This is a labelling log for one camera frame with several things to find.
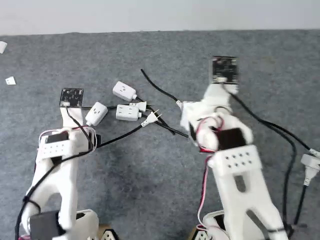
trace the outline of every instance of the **red wire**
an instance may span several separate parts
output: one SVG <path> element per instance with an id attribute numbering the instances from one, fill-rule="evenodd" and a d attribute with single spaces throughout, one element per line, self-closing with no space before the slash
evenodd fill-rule
<path id="1" fill-rule="evenodd" d="M 205 158 L 205 161 L 204 161 L 204 171 L 203 171 L 203 178 L 202 178 L 202 190 L 201 190 L 201 198 L 200 198 L 200 205 L 202 204 L 203 200 L 204 200 L 204 192 L 205 192 L 205 188 L 207 186 L 207 183 L 206 183 L 206 173 L 208 171 L 208 161 L 209 159 L 212 157 L 212 155 L 209 155 Z"/>
<path id="2" fill-rule="evenodd" d="M 219 127 L 217 127 L 217 130 L 216 130 L 217 132 L 219 132 L 219 131 L 221 131 L 222 127 L 224 126 L 225 121 L 224 121 L 224 119 L 223 119 L 221 116 L 217 116 L 217 117 L 220 118 L 220 120 L 221 120 L 221 124 L 220 124 Z M 200 130 L 201 125 L 204 123 L 205 120 L 207 120 L 207 119 L 209 119 L 209 118 L 213 118 L 213 119 L 215 120 L 215 122 L 217 123 L 217 125 L 219 124 L 218 121 L 217 121 L 217 119 L 216 119 L 215 117 L 213 117 L 213 116 L 207 116 L 207 117 L 203 118 L 203 119 L 201 120 L 201 122 L 199 123 L 197 129 L 196 129 L 195 138 L 196 138 L 196 143 L 198 144 L 201 153 L 213 154 L 213 153 L 216 152 L 215 150 L 213 151 L 213 150 L 209 150 L 209 149 L 206 149 L 206 148 L 202 147 L 202 146 L 199 144 L 198 139 L 197 139 L 197 135 L 198 135 L 198 132 L 199 132 L 199 130 Z"/>

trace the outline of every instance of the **power plug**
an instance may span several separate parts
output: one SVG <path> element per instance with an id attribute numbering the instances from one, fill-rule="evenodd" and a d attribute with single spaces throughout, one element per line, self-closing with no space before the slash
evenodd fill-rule
<path id="1" fill-rule="evenodd" d="M 141 118 L 142 114 L 136 106 L 118 105 L 116 107 L 115 118 L 125 121 L 137 121 Z"/>
<path id="2" fill-rule="evenodd" d="M 147 102 L 146 101 L 141 101 L 141 102 L 138 102 L 138 103 L 130 103 L 129 106 L 133 106 L 133 107 L 137 107 L 139 108 L 139 110 L 141 112 L 146 112 L 146 109 L 147 109 Z"/>
<path id="3" fill-rule="evenodd" d="M 137 97 L 136 90 L 121 81 L 116 83 L 112 89 L 112 92 L 117 97 L 128 102 L 131 102 L 132 99 L 136 99 Z"/>
<path id="4" fill-rule="evenodd" d="M 88 126 L 97 126 L 106 116 L 107 112 L 108 108 L 97 101 L 85 116 L 86 124 Z"/>

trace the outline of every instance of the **white power plug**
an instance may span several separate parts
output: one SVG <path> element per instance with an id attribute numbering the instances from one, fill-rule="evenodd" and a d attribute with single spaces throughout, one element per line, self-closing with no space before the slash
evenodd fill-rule
<path id="1" fill-rule="evenodd" d="M 112 89 L 112 92 L 117 97 L 128 102 L 131 102 L 132 99 L 136 99 L 137 97 L 136 90 L 121 81 L 116 83 Z"/>
<path id="2" fill-rule="evenodd" d="M 141 126 L 144 128 L 145 126 L 149 125 L 149 124 L 152 124 L 156 121 L 158 121 L 158 118 L 161 117 L 162 114 L 160 114 L 159 116 L 156 116 L 156 112 L 158 112 L 159 109 L 155 112 L 151 112 L 147 117 L 146 117 L 146 120 L 144 120 L 142 123 L 141 123 Z"/>
<path id="3" fill-rule="evenodd" d="M 136 106 L 118 105 L 116 107 L 115 118 L 125 121 L 137 121 L 141 118 L 142 114 Z"/>
<path id="4" fill-rule="evenodd" d="M 305 165 L 305 177 L 303 185 L 309 186 L 311 180 L 320 171 L 320 159 L 309 154 L 304 154 L 301 163 Z"/>
<path id="5" fill-rule="evenodd" d="M 138 102 L 138 103 L 130 103 L 129 106 L 134 106 L 134 107 L 137 107 L 139 108 L 139 110 L 141 112 L 146 112 L 146 109 L 147 109 L 147 102 L 146 101 L 141 101 L 141 102 Z"/>
<path id="6" fill-rule="evenodd" d="M 108 108 L 97 101 L 85 116 L 86 124 L 88 126 L 97 126 L 106 116 L 107 112 Z"/>

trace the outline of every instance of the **black cable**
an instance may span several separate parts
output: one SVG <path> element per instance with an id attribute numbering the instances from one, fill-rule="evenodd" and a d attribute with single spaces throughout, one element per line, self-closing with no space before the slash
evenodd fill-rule
<path id="1" fill-rule="evenodd" d="M 146 72 L 143 69 L 140 69 L 140 71 L 142 72 L 143 76 L 145 77 L 145 79 L 155 88 L 157 89 L 159 92 L 163 93 L 164 95 L 167 95 L 169 98 L 172 98 L 175 102 L 178 101 L 178 99 L 171 95 L 170 93 L 167 93 L 166 91 L 162 90 L 160 87 L 158 87 L 157 85 L 155 85 L 151 79 L 149 78 L 149 76 L 146 74 Z"/>
<path id="2" fill-rule="evenodd" d="M 68 160 L 71 160 L 71 159 L 75 159 L 75 158 L 78 158 L 78 157 L 81 157 L 81 156 L 84 156 L 86 154 L 90 153 L 90 150 L 89 151 L 86 151 L 86 152 L 82 152 L 82 153 L 79 153 L 77 155 L 73 155 L 73 156 L 70 156 L 70 157 L 67 157 L 65 159 L 62 159 L 60 161 L 57 161 L 55 165 L 53 165 L 41 178 L 40 180 L 33 186 L 30 188 L 30 191 L 27 193 L 27 195 L 25 196 L 25 198 L 28 198 L 30 199 L 30 197 L 32 196 L 32 194 L 35 192 L 35 190 L 39 187 L 39 185 L 48 177 L 48 175 L 57 167 L 59 166 L 60 164 L 64 163 L 65 161 L 68 161 Z M 18 217 L 16 219 L 16 223 L 15 223 L 15 227 L 14 227 L 14 232 L 15 232 L 15 237 L 14 239 L 15 240 L 19 240 L 19 228 L 20 228 L 20 222 L 21 222 L 21 217 L 22 217 L 22 214 L 26 208 L 28 204 L 28 201 L 24 201 L 22 206 L 21 206 L 21 210 L 18 214 Z"/>
<path id="3" fill-rule="evenodd" d="M 289 178 L 290 174 L 292 172 L 292 169 L 294 167 L 294 163 L 296 161 L 297 157 L 297 148 L 295 143 L 287 137 L 283 132 L 278 130 L 276 127 L 270 124 L 270 122 L 263 120 L 262 118 L 258 117 L 256 114 L 254 114 L 248 106 L 245 105 L 245 103 L 240 100 L 236 95 L 233 93 L 229 92 L 225 85 L 222 84 L 222 88 L 229 93 L 243 108 L 246 110 L 254 119 L 256 119 L 259 123 L 263 124 L 267 128 L 271 129 L 275 133 L 279 134 L 281 137 L 283 137 L 292 147 L 292 154 L 291 154 L 291 161 L 289 162 L 289 165 L 287 167 L 287 170 L 285 172 L 285 177 L 284 177 L 284 186 L 283 186 L 283 196 L 282 196 L 282 220 L 283 220 L 283 225 L 284 228 L 287 229 L 288 227 L 288 222 L 287 222 L 287 199 L 288 199 L 288 185 L 289 185 Z"/>
<path id="4" fill-rule="evenodd" d="M 117 107 L 118 107 L 118 105 L 107 106 L 108 110 L 117 109 Z M 92 109 L 92 106 L 83 106 L 83 107 L 81 107 L 81 109 L 83 109 L 83 110 L 90 110 L 90 109 Z"/>
<path id="5" fill-rule="evenodd" d="M 139 125 L 139 126 L 137 126 L 135 129 L 133 129 L 133 130 L 131 130 L 131 131 L 129 131 L 129 132 L 121 135 L 121 136 L 118 136 L 118 137 L 116 137 L 116 138 L 114 138 L 114 139 L 112 139 L 112 140 L 109 140 L 109 141 L 107 141 L 107 142 L 104 142 L 104 143 L 99 144 L 96 148 L 101 148 L 101 147 L 103 147 L 103 146 L 105 146 L 105 145 L 108 145 L 108 144 L 111 144 L 111 143 L 113 143 L 113 142 L 115 142 L 115 141 L 118 141 L 118 140 L 120 140 L 120 139 L 123 139 L 123 138 L 125 138 L 125 137 L 127 137 L 127 136 L 129 136 L 129 135 L 131 135 L 131 134 L 133 134 L 133 133 L 135 133 L 136 131 L 138 131 L 138 130 L 141 129 L 141 128 L 142 128 L 142 125 Z"/>
<path id="6" fill-rule="evenodd" d="M 296 211 L 296 214 L 295 214 L 295 217 L 294 217 L 294 221 L 293 221 L 294 225 L 297 225 L 299 223 L 299 218 L 300 218 L 300 214 L 301 214 L 301 211 L 302 211 L 302 206 L 304 204 L 307 188 L 308 188 L 308 186 L 303 185 L 301 196 L 300 196 L 299 205 L 298 205 L 298 208 L 297 208 L 297 211 Z M 293 236 L 294 233 L 295 233 L 295 230 L 291 228 L 290 231 L 289 231 L 289 234 L 288 234 L 288 238 L 290 239 Z"/>
<path id="7" fill-rule="evenodd" d="M 139 101 L 141 101 L 141 102 L 145 102 L 144 100 L 142 100 L 140 97 L 136 97 L 136 99 L 137 100 L 139 100 Z M 149 107 L 149 109 L 152 111 L 152 112 L 155 112 L 155 110 L 149 105 L 148 106 Z M 169 127 L 169 125 L 155 112 L 154 113 L 155 114 L 155 116 L 156 117 L 158 117 L 158 120 L 163 124 L 163 125 L 165 125 L 166 127 L 168 127 L 168 128 L 170 128 Z M 171 133 L 172 133 L 172 135 L 175 135 L 176 133 L 174 132 L 174 131 L 171 131 L 171 130 L 169 130 Z"/>
<path id="8" fill-rule="evenodd" d="M 87 132 L 84 130 L 84 128 L 81 126 L 81 124 L 80 124 L 73 116 L 70 115 L 68 108 L 66 107 L 65 109 L 66 109 L 66 113 L 68 114 L 69 118 L 71 118 L 72 121 L 74 121 L 74 123 L 79 126 L 79 128 L 81 129 L 81 131 L 82 131 L 83 134 L 85 135 L 85 137 L 86 137 L 86 139 L 88 140 L 89 145 L 90 145 L 89 151 L 91 151 L 91 150 L 94 148 L 94 144 L 92 143 L 89 135 L 88 135 Z"/>
<path id="9" fill-rule="evenodd" d="M 39 205 L 38 203 L 36 203 L 35 201 L 31 200 L 31 199 L 28 198 L 27 196 L 25 196 L 22 201 L 33 204 L 33 205 L 38 209 L 39 213 L 41 213 L 41 207 L 40 207 L 40 205 Z"/>
<path id="10" fill-rule="evenodd" d="M 147 117 L 148 117 L 148 116 L 145 115 L 145 114 L 142 114 L 141 116 L 142 116 L 143 118 L 147 118 Z M 172 128 L 172 127 L 165 126 L 165 125 L 163 125 L 162 123 L 160 123 L 160 122 L 158 122 L 158 121 L 155 121 L 154 123 L 157 124 L 157 125 L 159 125 L 160 127 L 164 128 L 164 129 L 171 130 L 171 131 L 175 132 L 176 134 L 179 134 L 179 135 L 181 135 L 181 136 L 183 136 L 183 137 L 185 137 L 185 138 L 189 138 L 189 136 L 188 136 L 187 134 L 183 133 L 182 131 L 179 131 L 179 130 L 174 129 L 174 128 Z"/>
<path id="11" fill-rule="evenodd" d="M 297 137 L 296 135 L 294 135 L 292 132 L 290 132 L 289 130 L 285 129 L 282 126 L 279 126 L 273 122 L 270 121 L 266 121 L 265 122 L 277 129 L 280 129 L 281 131 L 285 132 L 286 134 L 290 135 L 291 137 L 293 137 L 297 142 L 299 142 L 305 149 L 307 149 L 308 151 L 311 149 L 304 141 L 302 141 L 299 137 Z"/>

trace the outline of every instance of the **gray carpet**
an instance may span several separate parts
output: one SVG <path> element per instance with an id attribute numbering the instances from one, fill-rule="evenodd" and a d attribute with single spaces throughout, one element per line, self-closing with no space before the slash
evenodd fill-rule
<path id="1" fill-rule="evenodd" d="M 143 78 L 182 101 L 200 100 L 208 86 L 208 59 L 238 56 L 239 96 L 255 113 L 296 133 L 320 149 L 320 30 L 182 31 L 3 36 L 0 55 L 0 239 L 12 239 L 22 198 L 29 188 L 39 134 L 62 125 L 61 88 L 84 88 L 84 106 L 124 101 L 112 94 L 119 80 L 160 109 L 180 129 L 175 103 Z M 15 86 L 5 78 L 14 76 Z M 284 172 L 291 148 L 232 102 L 235 114 L 253 129 L 274 204 L 282 206 Z M 110 111 L 96 128 L 110 140 L 138 122 L 119 121 Z M 299 146 L 300 161 L 304 150 Z M 123 240 L 184 240 L 197 224 L 205 155 L 190 141 L 157 125 L 97 150 L 78 172 L 78 208 L 93 209 Z M 304 179 L 295 165 L 289 186 L 288 217 L 293 220 Z M 222 208 L 213 175 L 203 212 Z M 306 194 L 293 239 L 320 239 L 319 176 Z M 59 207 L 54 197 L 47 209 Z"/>

